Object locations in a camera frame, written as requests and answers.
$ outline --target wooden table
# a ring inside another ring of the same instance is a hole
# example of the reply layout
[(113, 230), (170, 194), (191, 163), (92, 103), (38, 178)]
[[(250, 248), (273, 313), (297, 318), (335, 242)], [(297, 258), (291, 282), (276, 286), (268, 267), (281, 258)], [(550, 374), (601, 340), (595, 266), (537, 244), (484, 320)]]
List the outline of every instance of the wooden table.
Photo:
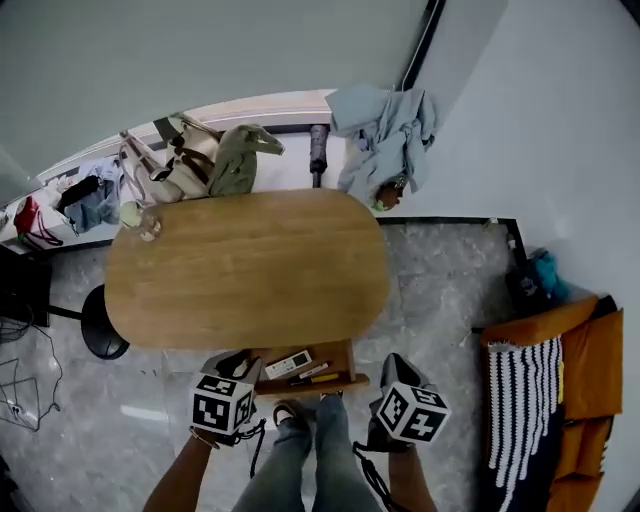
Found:
[(382, 233), (342, 192), (265, 192), (154, 211), (159, 238), (121, 229), (107, 260), (107, 312), (132, 345), (264, 350), (350, 340), (384, 307)]

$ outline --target striped blanket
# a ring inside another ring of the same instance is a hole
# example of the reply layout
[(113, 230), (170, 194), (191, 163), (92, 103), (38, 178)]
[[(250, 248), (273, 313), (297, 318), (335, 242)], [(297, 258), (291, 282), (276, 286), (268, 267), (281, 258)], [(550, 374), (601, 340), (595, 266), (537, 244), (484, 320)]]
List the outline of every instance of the striped blanket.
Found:
[(558, 463), (562, 342), (489, 344), (489, 453), (481, 509), (544, 511)]

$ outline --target jeans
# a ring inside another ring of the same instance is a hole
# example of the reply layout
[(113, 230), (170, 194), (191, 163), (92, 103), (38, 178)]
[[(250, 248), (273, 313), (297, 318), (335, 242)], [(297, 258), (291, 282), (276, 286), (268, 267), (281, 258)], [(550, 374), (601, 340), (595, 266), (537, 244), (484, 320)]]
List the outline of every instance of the jeans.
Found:
[[(313, 512), (380, 512), (351, 452), (347, 412), (338, 395), (327, 395), (316, 409), (317, 493)], [(311, 433), (294, 419), (278, 427), (280, 437), (260, 471), (249, 482), (233, 512), (304, 512), (300, 496), (302, 465)]]

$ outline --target hanging towel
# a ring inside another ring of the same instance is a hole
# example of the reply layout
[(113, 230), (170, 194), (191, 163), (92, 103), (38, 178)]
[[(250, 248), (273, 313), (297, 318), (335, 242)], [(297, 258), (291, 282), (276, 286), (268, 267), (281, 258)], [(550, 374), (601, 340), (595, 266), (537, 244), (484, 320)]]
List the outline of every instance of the hanging towel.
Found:
[(370, 85), (341, 89), (327, 96), (334, 135), (359, 148), (338, 179), (338, 188), (366, 205), (384, 183), (405, 173), (416, 192), (427, 177), (422, 141), (433, 134), (433, 103), (423, 89), (388, 92)]

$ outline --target hand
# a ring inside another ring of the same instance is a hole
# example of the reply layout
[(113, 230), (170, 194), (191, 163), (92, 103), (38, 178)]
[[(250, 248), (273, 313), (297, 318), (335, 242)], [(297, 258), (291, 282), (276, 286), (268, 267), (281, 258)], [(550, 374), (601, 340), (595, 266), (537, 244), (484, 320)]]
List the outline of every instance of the hand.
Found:
[(375, 402), (369, 404), (371, 409), (371, 421), (369, 422), (369, 435), (367, 437), (367, 447), (372, 448), (378, 452), (406, 452), (409, 448), (414, 446), (413, 443), (406, 441), (398, 441), (393, 439), (384, 425), (378, 420), (376, 413), (382, 405), (384, 398), (380, 398)]

